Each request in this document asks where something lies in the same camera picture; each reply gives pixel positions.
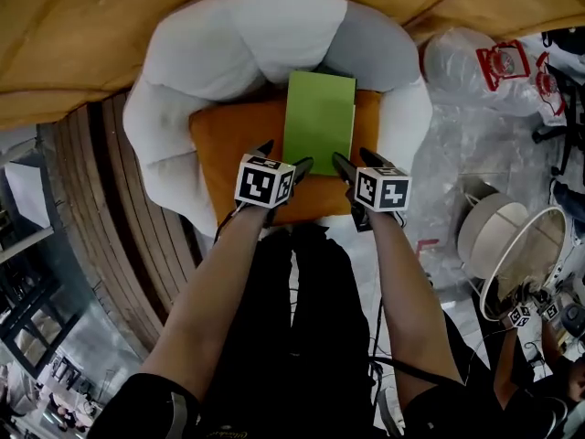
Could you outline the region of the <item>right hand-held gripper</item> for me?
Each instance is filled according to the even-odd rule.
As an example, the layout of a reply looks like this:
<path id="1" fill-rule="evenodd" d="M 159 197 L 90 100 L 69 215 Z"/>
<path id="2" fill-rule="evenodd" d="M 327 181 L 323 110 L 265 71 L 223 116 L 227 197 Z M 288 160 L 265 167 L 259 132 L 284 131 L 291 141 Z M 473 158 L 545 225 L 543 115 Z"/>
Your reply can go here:
<path id="1" fill-rule="evenodd" d="M 356 167 L 340 153 L 332 164 L 344 183 L 351 186 L 351 214 L 358 232 L 371 230 L 368 211 L 395 218 L 410 203 L 412 177 L 383 156 L 365 147 L 359 149 L 365 166 Z"/>

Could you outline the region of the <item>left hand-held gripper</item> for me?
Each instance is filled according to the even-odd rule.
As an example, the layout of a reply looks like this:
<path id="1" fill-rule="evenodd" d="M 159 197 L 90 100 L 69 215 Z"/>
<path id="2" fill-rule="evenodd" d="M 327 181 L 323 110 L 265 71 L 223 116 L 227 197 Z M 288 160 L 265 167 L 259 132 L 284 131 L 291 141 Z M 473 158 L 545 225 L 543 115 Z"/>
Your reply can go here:
<path id="1" fill-rule="evenodd" d="M 268 158 L 274 145 L 271 139 L 245 154 L 240 163 L 234 192 L 236 212 L 257 207 L 267 211 L 264 226 L 271 226 L 276 209 L 285 205 L 314 165 L 307 156 L 294 164 Z"/>

